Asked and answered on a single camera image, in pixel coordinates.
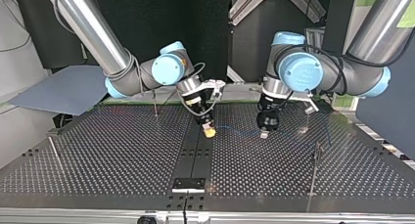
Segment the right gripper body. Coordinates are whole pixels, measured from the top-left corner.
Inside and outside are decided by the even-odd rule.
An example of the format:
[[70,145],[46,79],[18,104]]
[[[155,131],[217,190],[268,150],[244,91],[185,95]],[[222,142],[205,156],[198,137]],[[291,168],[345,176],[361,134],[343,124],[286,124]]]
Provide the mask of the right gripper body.
[[181,101],[199,125],[213,123],[213,104],[208,103],[205,90],[188,96],[181,95]]

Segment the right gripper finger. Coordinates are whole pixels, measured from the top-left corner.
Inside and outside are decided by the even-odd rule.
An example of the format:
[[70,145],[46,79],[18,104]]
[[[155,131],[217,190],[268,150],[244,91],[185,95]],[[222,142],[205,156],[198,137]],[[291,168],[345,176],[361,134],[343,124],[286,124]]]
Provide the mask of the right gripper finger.
[[212,122],[207,122],[202,125],[204,134],[207,138],[212,138],[216,135],[216,129]]

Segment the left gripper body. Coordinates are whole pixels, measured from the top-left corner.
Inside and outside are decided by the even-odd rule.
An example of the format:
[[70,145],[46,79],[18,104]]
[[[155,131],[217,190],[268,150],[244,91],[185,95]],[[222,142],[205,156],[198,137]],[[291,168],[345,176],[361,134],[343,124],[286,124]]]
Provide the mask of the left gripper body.
[[283,100],[261,97],[257,103],[258,114],[256,124],[260,130],[276,131],[279,127],[279,113],[282,109]]

